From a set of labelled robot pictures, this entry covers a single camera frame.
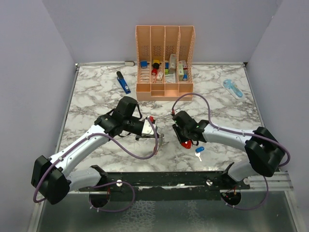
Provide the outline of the metal key holder red handle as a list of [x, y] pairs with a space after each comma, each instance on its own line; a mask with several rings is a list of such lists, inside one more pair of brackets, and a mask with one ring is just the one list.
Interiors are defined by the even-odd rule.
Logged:
[[163, 143], [164, 143], [164, 137], [165, 135], [163, 133], [158, 134], [157, 136], [157, 145], [154, 146], [154, 155], [156, 155], [158, 153], [158, 151], [160, 150], [160, 148], [162, 147]]

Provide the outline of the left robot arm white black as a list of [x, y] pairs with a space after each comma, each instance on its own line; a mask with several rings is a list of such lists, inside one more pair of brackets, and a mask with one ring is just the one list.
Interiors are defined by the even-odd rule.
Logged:
[[[107, 179], [100, 168], [92, 166], [81, 172], [74, 171], [74, 168], [107, 142], [114, 142], [136, 159], [147, 160], [154, 156], [158, 149], [159, 139], [155, 119], [153, 116], [146, 118], [133, 116], [133, 113], [139, 110], [138, 102], [132, 97], [125, 96], [116, 108], [100, 115], [90, 129], [74, 143], [48, 158], [43, 155], [39, 156], [34, 162], [31, 178], [31, 184], [35, 188], [33, 201], [40, 203], [37, 199], [38, 193], [43, 196], [43, 200], [56, 204], [69, 192], [77, 189], [90, 186], [97, 191], [103, 190]], [[124, 148], [115, 140], [115, 136], [123, 131], [134, 134], [137, 138], [154, 138], [155, 145], [152, 153], [141, 157]]]

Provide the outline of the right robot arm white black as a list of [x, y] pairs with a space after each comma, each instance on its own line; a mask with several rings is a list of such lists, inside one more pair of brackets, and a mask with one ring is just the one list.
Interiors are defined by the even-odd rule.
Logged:
[[284, 157], [283, 148], [264, 127], [256, 130], [220, 128], [209, 120], [196, 122], [185, 111], [173, 114], [173, 120], [172, 127], [180, 143], [219, 143], [246, 152], [246, 159], [229, 164], [223, 172], [222, 184], [227, 189], [233, 189], [248, 176], [272, 177]]

